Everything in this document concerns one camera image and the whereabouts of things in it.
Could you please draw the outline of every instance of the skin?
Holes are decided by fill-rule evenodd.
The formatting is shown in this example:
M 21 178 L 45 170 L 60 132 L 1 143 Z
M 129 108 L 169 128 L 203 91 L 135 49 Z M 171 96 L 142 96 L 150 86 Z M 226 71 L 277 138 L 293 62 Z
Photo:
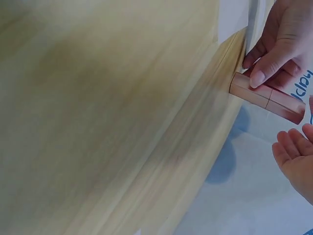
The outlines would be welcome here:
M 277 0 L 260 40 L 243 62 L 251 87 L 266 82 L 283 89 L 306 70 L 312 48 L 313 0 Z M 310 107 L 313 113 L 313 97 Z M 272 151 L 291 185 L 313 205 L 313 126 L 305 124 L 302 131 L 279 132 Z
M 251 87 L 267 81 L 284 88 L 306 70 L 312 45 L 313 1 L 277 0 L 260 40 L 243 61 L 244 69 L 254 66 Z

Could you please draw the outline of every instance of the light wood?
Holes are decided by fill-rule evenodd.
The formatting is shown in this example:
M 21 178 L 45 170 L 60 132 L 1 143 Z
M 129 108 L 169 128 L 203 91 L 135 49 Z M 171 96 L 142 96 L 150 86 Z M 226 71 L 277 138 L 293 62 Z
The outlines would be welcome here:
M 171 234 L 241 105 L 218 0 L 0 3 L 0 234 Z

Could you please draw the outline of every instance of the palm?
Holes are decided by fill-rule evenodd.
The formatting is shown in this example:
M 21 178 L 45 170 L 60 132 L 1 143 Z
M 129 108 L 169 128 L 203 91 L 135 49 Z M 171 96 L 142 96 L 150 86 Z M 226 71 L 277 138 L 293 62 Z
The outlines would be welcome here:
M 306 138 L 295 129 L 278 133 L 272 150 L 292 186 L 313 204 L 313 126 L 306 124 L 302 130 Z

